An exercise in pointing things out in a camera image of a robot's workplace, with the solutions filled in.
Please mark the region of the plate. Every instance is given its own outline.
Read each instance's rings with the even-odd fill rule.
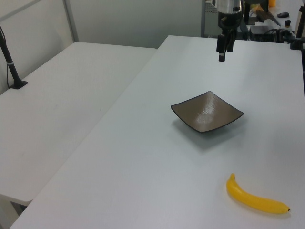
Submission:
[[[211,91],[172,105],[171,109],[185,124],[200,133],[228,125],[244,114]]]

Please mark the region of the black device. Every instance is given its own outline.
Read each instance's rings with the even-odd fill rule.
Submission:
[[[250,26],[250,39],[257,42],[284,43],[286,36],[290,36],[289,30],[275,29],[273,26]]]
[[[9,49],[8,49],[8,47],[6,45],[5,36],[4,36],[3,31],[2,31],[1,26],[0,26],[0,46],[1,46],[1,49],[2,49],[2,52],[3,52],[3,55],[5,57],[6,63],[8,65],[8,67],[9,67],[9,69],[10,69],[11,75],[12,75],[12,77],[14,79],[14,85],[12,85],[10,88],[20,89],[24,85],[26,85],[28,82],[22,81],[19,78],[19,76],[18,76],[18,73],[17,73],[17,70],[15,68],[14,62],[11,59]]]
[[[244,21],[240,22],[240,26],[237,28],[236,40],[245,40],[249,38],[249,30]]]
[[[288,18],[289,17],[289,13],[288,12],[283,12],[283,13],[279,13],[277,15],[278,18]]]
[[[285,21],[285,27],[286,27],[286,28],[289,28],[289,27],[290,27],[290,23],[291,23],[290,20],[286,20],[286,21]]]
[[[290,49],[301,50],[302,52],[305,52],[305,50],[303,48],[303,44],[305,43],[305,41],[302,40],[303,29],[305,26],[305,3],[304,3],[303,7],[300,7],[300,12],[302,12],[301,18],[300,18],[300,23],[299,23],[299,26],[297,29],[296,36],[290,43]]]
[[[265,20],[270,19],[270,20],[274,21],[276,24],[278,24],[279,26],[281,26],[281,24],[275,19],[275,17],[270,12],[266,12],[266,11],[262,11],[262,10],[256,11],[256,17],[261,22],[264,22]]]
[[[234,41],[237,36],[244,11],[243,0],[222,0],[215,1],[215,7],[218,10],[218,26],[222,33],[217,37],[216,51],[219,52],[218,61],[225,61],[226,52],[233,52]]]
[[[255,22],[257,21],[257,18],[255,17],[249,18],[251,4],[260,4],[260,6],[265,12],[269,11],[269,0],[244,0],[243,21],[245,22],[246,25],[255,25]]]

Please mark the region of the banana tip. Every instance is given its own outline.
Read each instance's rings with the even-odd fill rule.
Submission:
[[[231,180],[235,180],[235,174],[234,174],[234,173],[232,173],[232,174],[230,175],[230,179],[231,179]]]

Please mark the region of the equipment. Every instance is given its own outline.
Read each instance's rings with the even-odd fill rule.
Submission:
[[[250,39],[256,42],[274,42],[276,30],[273,26],[250,26]]]
[[[250,6],[258,3],[265,12],[269,12],[269,0],[244,0],[244,22],[246,25],[255,25],[256,17],[249,18]]]
[[[275,17],[270,12],[258,10],[258,11],[256,11],[256,16],[259,19],[259,21],[261,21],[261,22],[264,22],[265,20],[270,19],[270,20],[274,21],[276,24],[278,24],[279,26],[281,26],[281,24],[275,19]]]
[[[304,27],[305,27],[305,3],[304,3],[304,6],[302,8],[300,8],[300,11],[302,11],[302,13],[301,13],[299,25],[297,28],[296,37],[290,43],[290,49],[302,50],[304,52],[303,44],[305,44],[305,41],[302,40],[302,34],[303,34]]]
[[[244,13],[243,0],[215,0],[213,5],[218,10],[218,26],[223,30],[217,38],[218,60],[225,61],[225,53],[233,52],[237,27],[240,25]]]
[[[0,26],[0,47],[2,49],[2,52],[3,52],[3,55],[6,59],[6,63],[7,63],[7,66],[9,67],[10,69],[10,72],[11,72],[11,75],[14,79],[14,85],[12,85],[10,88],[13,88],[13,89],[20,89],[22,88],[24,85],[26,85],[28,82],[26,81],[22,81],[19,76],[18,76],[18,73],[16,71],[16,68],[15,68],[15,65],[14,65],[14,62],[13,60],[11,59],[11,56],[10,56],[10,52],[9,52],[9,49],[8,47],[6,46],[6,40],[5,40],[5,36],[4,36],[4,33],[2,31],[2,28]]]

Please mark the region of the white table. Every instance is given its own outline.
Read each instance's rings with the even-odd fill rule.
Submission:
[[[301,53],[168,37],[11,229],[287,229],[305,224]],[[211,90],[244,112],[200,134],[170,105]],[[231,199],[226,180],[281,200],[271,215]]]
[[[155,49],[74,43],[0,96],[0,198],[28,205]]]

